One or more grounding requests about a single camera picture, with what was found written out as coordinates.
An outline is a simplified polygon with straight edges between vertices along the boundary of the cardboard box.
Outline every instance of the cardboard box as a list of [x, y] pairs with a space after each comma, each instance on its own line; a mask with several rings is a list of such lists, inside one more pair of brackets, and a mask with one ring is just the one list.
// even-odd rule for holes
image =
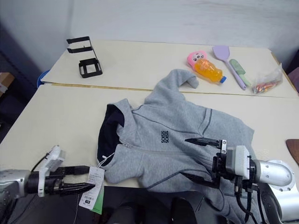
[[11, 73], [0, 72], [0, 97], [5, 93], [13, 80], [14, 76]]

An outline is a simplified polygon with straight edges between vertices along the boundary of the purple spatula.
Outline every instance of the purple spatula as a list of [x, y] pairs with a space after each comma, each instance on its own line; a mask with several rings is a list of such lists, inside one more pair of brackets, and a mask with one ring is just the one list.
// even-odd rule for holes
[[241, 80], [240, 76], [236, 73], [236, 71], [234, 70], [234, 68], [230, 65], [230, 63], [228, 63], [228, 57], [229, 57], [229, 48], [228, 46], [214, 46], [212, 47], [213, 52], [215, 54], [215, 57], [218, 60], [223, 61], [226, 66], [228, 66], [230, 72], [234, 75], [237, 83], [239, 84], [239, 86], [241, 87], [241, 89], [245, 90], [246, 89], [246, 85], [245, 83]]

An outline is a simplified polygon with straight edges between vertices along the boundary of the plastic bag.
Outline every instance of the plastic bag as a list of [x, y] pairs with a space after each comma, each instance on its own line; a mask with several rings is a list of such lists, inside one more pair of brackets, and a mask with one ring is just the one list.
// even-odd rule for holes
[[273, 89], [278, 84], [282, 83], [282, 66], [281, 64], [270, 74], [260, 76], [256, 79], [253, 85], [253, 93], [259, 94]]

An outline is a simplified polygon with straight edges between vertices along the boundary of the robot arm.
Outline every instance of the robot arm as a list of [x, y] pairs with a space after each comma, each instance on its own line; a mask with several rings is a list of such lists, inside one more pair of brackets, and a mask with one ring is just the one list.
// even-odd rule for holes
[[[245, 221], [250, 215], [250, 209], [248, 209], [250, 206], [246, 209], [238, 200], [242, 195], [242, 189], [249, 194], [256, 190], [260, 197], [260, 185], [264, 204], [267, 205], [265, 210], [271, 223], [299, 220], [299, 192], [296, 187], [295, 173], [286, 163], [277, 160], [253, 160], [245, 146], [228, 148], [226, 140], [195, 138], [185, 141], [200, 146], [211, 145], [220, 149], [220, 152], [213, 158], [212, 182], [207, 182], [200, 176], [184, 172], [181, 174], [195, 183], [212, 188], [219, 188], [221, 178], [234, 181], [237, 202], [247, 216]], [[263, 219], [260, 202], [259, 208]]]
[[49, 195], [80, 194], [92, 189], [90, 183], [64, 183], [66, 175], [80, 175], [89, 172], [87, 166], [59, 167], [65, 152], [54, 146], [41, 161], [39, 171], [9, 169], [0, 171], [0, 222], [9, 216], [7, 209], [14, 199], [27, 194]]

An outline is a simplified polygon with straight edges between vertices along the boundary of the orange juice bottle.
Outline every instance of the orange juice bottle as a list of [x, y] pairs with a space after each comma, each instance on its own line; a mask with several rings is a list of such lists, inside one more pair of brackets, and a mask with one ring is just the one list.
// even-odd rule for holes
[[197, 60], [194, 69], [212, 82], [224, 83], [226, 80], [226, 77], [222, 75], [222, 70], [216, 68], [215, 65], [204, 58]]

